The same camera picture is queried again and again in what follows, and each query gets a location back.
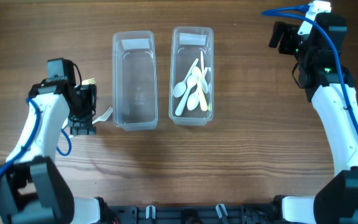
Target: empty plastic container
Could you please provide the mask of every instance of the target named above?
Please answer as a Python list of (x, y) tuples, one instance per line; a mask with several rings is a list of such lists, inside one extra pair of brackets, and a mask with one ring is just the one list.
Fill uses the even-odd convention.
[(114, 124), (126, 131), (155, 129), (158, 104), (153, 33), (114, 34), (112, 67)]
[[(193, 62), (198, 58), (197, 67), (201, 69), (201, 51), (204, 55), (204, 67), (208, 67), (205, 75), (208, 84), (208, 92), (204, 93), (208, 110), (202, 111), (200, 104), (193, 111), (189, 111), (187, 106), (181, 116), (175, 114), (181, 97), (175, 98), (173, 95), (174, 87), (182, 82)], [(193, 87), (190, 94), (194, 93), (197, 86)], [(214, 32), (211, 28), (205, 27), (176, 27), (172, 37), (172, 56), (171, 56), (171, 78), (170, 78), (170, 98), (169, 116), (175, 124), (180, 125), (206, 125), (214, 115)]]

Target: wire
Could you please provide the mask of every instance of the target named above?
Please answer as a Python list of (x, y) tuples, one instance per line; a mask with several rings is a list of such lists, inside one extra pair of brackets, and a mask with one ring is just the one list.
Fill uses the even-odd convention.
[(299, 16), (299, 15), (296, 15), (296, 14), (278, 13), (278, 12), (287, 11), (287, 10), (296, 10), (296, 11), (300, 11), (300, 12), (307, 12), (309, 10), (309, 6), (308, 5), (301, 5), (301, 6), (294, 6), (294, 7), (284, 7), (284, 8), (280, 8), (280, 9), (272, 9), (272, 10), (262, 12), (262, 15), (264, 15), (264, 16), (287, 17), (287, 18), (299, 19), (299, 20), (302, 20), (302, 21), (309, 22), (312, 26), (314, 26), (320, 32), (320, 34), (324, 37), (324, 39), (326, 39), (329, 47), (331, 48), (331, 50), (333, 51), (333, 54), (334, 54), (335, 66), (336, 66), (336, 70), (337, 70), (337, 73), (338, 73), (339, 82), (341, 84), (341, 89), (342, 89), (342, 92), (343, 92), (343, 96), (344, 96), (344, 99), (345, 99), (345, 104), (346, 104), (345, 110), (347, 110), (349, 112), (349, 116), (351, 117), (354, 129), (355, 129), (355, 131), (357, 133), (357, 137), (358, 137), (357, 119), (356, 119), (356, 116), (355, 116), (355, 114), (353, 112), (353, 108), (351, 106), (351, 102), (350, 102), (349, 96), (347, 94), (345, 82), (344, 82), (343, 75), (342, 75), (341, 61), (339, 60), (339, 55), (338, 55), (338, 52), (337, 52), (337, 49), (336, 49), (334, 43), (329, 38), (327, 33), (324, 31), (324, 29), (321, 28), (320, 25), (315, 23), (315, 21), (312, 21), (309, 18), (306, 18), (304, 16)]
[(40, 124), (40, 110), (37, 106), (37, 104), (31, 100), (30, 98), (25, 100), (27, 102), (27, 104), (31, 103), (31, 105), (34, 107), (35, 109), (35, 124), (34, 124), (34, 128), (31, 131), (31, 134), (27, 140), (27, 142), (24, 144), (24, 146), (22, 146), (22, 149), (20, 150), (19, 153), (17, 153), (17, 155), (15, 157), (13, 157), (13, 159), (11, 159), (10, 161), (7, 161), (1, 168), (0, 168), (0, 178), (5, 174), (5, 172), (13, 165), (13, 163), (20, 159), (26, 152), (27, 152), (27, 148), (31, 145), (31, 143), (33, 142), (34, 138), (35, 138), (35, 134), (37, 134), (37, 130)]
[(65, 132), (64, 129), (62, 129), (62, 133), (63, 133), (63, 135), (64, 135), (64, 136), (66, 137), (66, 139), (67, 139), (68, 150), (67, 150), (66, 153), (62, 153), (62, 151), (59, 149), (58, 146), (56, 147), (56, 150), (57, 150), (57, 152), (59, 152), (60, 155), (62, 155), (62, 156), (68, 156), (68, 155), (70, 155), (70, 153), (71, 153), (71, 141), (70, 141), (70, 137), (68, 137), (68, 135), (67, 135), (67, 133)]
[(78, 69), (78, 66), (75, 64), (75, 63), (73, 63), (73, 65), (75, 66), (75, 68), (77, 69), (77, 72), (78, 72), (78, 76), (79, 76), (79, 78), (80, 78), (80, 84), (77, 86), (77, 90), (80, 90), (81, 89), (81, 87), (82, 87), (82, 76), (81, 76), (81, 72), (80, 72), (80, 69)]

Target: wooden surface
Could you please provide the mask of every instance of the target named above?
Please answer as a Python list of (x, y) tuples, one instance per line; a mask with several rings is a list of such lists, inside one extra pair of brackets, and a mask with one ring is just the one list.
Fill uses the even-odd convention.
[[(16, 145), (28, 113), (24, 99), (47, 76), (48, 59), (69, 58), (83, 78), (97, 79), (99, 116), (112, 105), (113, 34), (151, 30), (158, 127), (126, 133), (110, 118), (97, 124), (98, 135), (72, 139), (71, 155), (57, 156), (56, 163), (74, 195), (100, 196), (110, 205), (240, 204), (267, 202), (276, 194), (314, 195), (333, 177), (328, 141), (293, 82), (295, 59), (267, 47), (276, 19), (259, 14), (302, 3), (0, 4), (0, 162)], [(354, 75), (358, 97), (358, 1), (334, 1), (333, 8), (348, 19), (342, 63)], [(176, 126), (168, 116), (176, 26), (214, 30), (215, 111), (205, 127)]]

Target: white label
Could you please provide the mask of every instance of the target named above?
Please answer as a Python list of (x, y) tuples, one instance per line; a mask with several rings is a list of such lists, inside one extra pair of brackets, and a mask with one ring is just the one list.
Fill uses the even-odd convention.
[(198, 34), (179, 34), (179, 44), (185, 45), (205, 45), (206, 35)]
[(121, 42), (122, 42), (122, 46), (124, 47), (124, 50), (150, 49), (148, 39), (129, 39), (129, 40), (122, 40)]

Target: container with spoons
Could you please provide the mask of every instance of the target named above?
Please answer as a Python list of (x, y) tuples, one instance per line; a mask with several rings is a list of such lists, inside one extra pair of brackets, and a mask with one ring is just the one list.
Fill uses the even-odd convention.
[[(213, 118), (214, 81), (214, 37), (213, 31), (205, 27), (176, 27), (173, 30), (169, 115), (175, 124), (204, 126)], [(211, 70), (205, 75), (205, 67)], [(197, 88), (183, 87), (190, 78), (189, 71), (196, 72)], [(176, 113), (180, 102), (186, 98), (182, 113)]]

